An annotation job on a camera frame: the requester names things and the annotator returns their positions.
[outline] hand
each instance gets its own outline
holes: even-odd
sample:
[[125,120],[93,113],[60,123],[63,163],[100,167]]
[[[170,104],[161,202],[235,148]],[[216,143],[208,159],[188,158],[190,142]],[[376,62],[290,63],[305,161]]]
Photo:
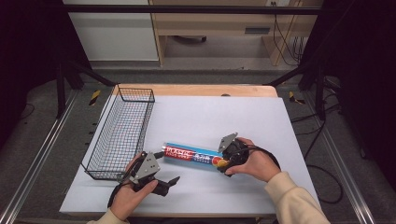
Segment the hand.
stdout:
[[[249,139],[242,137],[238,137],[237,139],[247,144],[248,147],[254,147],[254,143]],[[268,182],[272,177],[281,172],[274,161],[267,154],[254,149],[251,149],[249,152],[250,155],[247,159],[247,162],[242,165],[230,167],[226,170],[225,174],[253,175],[259,180]]]
[[[134,163],[136,158],[140,157],[141,154],[134,157],[131,160],[126,170]],[[132,189],[132,184],[126,184],[122,186],[119,192],[116,194],[113,204],[110,207],[111,212],[116,216],[119,220],[125,220],[132,212],[136,209],[136,207],[146,198],[152,191],[154,191],[155,187],[157,187],[158,180],[153,180],[148,183],[145,187],[143,187],[138,192],[134,192]]]

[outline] red label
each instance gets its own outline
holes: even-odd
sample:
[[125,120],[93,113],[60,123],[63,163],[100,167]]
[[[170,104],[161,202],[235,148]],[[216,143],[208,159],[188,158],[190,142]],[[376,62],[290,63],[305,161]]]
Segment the red label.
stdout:
[[195,154],[195,151],[183,149],[179,147],[165,147],[164,150],[166,157],[173,157],[175,159],[190,161],[192,156]]

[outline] aluminum rail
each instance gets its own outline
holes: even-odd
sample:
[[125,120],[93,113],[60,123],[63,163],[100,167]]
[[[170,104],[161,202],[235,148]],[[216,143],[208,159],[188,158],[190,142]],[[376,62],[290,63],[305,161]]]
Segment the aluminum rail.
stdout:
[[146,5],[42,5],[50,11],[85,13],[198,13],[198,14],[271,14],[328,15],[340,10],[322,7],[237,7],[237,6],[146,6]]
[[13,223],[18,213],[21,211],[21,207],[23,206],[24,201],[26,200],[30,190],[33,187],[33,184],[38,178],[38,175],[41,171],[41,168],[44,165],[48,155],[50,154],[52,147],[64,126],[65,121],[67,120],[70,111],[73,108],[74,102],[78,96],[78,91],[72,91],[68,101],[66,103],[67,107],[64,111],[64,114],[56,119],[54,124],[52,125],[49,134],[47,135],[43,145],[38,150],[35,160],[32,162],[29,170],[27,171],[25,177],[23,178],[20,186],[12,197],[11,201],[8,203],[6,209],[2,212],[0,216],[1,224],[10,224]]
[[[311,111],[315,113],[312,94],[304,91],[303,95]],[[318,126],[320,126],[319,118],[317,116],[315,116],[315,118]],[[349,172],[349,169],[347,168],[346,163],[344,162],[340,152],[338,151],[337,146],[332,140],[332,136],[330,135],[329,130],[326,128],[326,126],[324,126],[323,128],[322,140],[325,144],[325,147],[327,148],[329,156],[332,160],[332,164],[334,165],[334,168],[339,175],[340,181],[343,184],[346,195],[348,196],[350,203],[355,210],[359,222],[361,224],[374,224],[374,217],[371,214],[371,211],[367,206],[366,201],[364,201],[358,185],[356,184],[352,174]]]

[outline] metal frame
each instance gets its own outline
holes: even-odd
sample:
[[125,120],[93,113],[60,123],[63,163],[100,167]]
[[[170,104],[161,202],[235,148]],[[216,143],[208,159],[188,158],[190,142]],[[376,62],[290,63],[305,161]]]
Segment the metal frame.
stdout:
[[[315,113],[314,99],[312,93],[304,91],[303,96],[307,101],[307,104],[311,111]],[[315,118],[316,123],[318,124],[318,126],[320,126],[320,119],[318,117]],[[355,210],[359,222],[364,224],[375,223],[374,217],[371,214],[371,211],[367,206],[366,201],[364,201],[358,185],[356,184],[352,174],[349,172],[349,169],[347,168],[346,163],[344,162],[340,152],[338,151],[337,146],[332,140],[332,136],[330,135],[329,130],[326,128],[326,126],[323,127],[322,141],[329,153],[332,164],[334,165],[334,168],[340,177],[340,181],[343,184],[346,195],[348,196],[350,203]]]
[[40,174],[41,168],[43,167],[48,155],[50,154],[55,141],[61,132],[64,123],[66,122],[70,111],[73,108],[74,102],[76,101],[78,96],[78,91],[72,91],[69,99],[67,101],[67,107],[65,108],[64,114],[59,118],[56,119],[54,124],[52,125],[49,134],[46,137],[43,145],[37,152],[35,156],[35,160],[32,162],[29,170],[27,171],[25,177],[23,178],[20,186],[18,187],[17,191],[15,192],[14,196],[12,197],[11,201],[8,203],[6,209],[0,216],[0,223],[1,224],[8,224],[13,223],[16,219],[18,213],[23,206],[24,201],[26,200],[27,196],[29,195],[30,190],[33,187],[33,184],[38,178]]

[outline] white cabinet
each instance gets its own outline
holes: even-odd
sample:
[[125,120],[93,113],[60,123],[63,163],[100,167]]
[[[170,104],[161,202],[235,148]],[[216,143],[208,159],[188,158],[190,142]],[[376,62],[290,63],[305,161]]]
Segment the white cabinet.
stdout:
[[[146,0],[64,0],[65,4],[147,5]],[[69,13],[90,61],[158,61],[148,13]]]

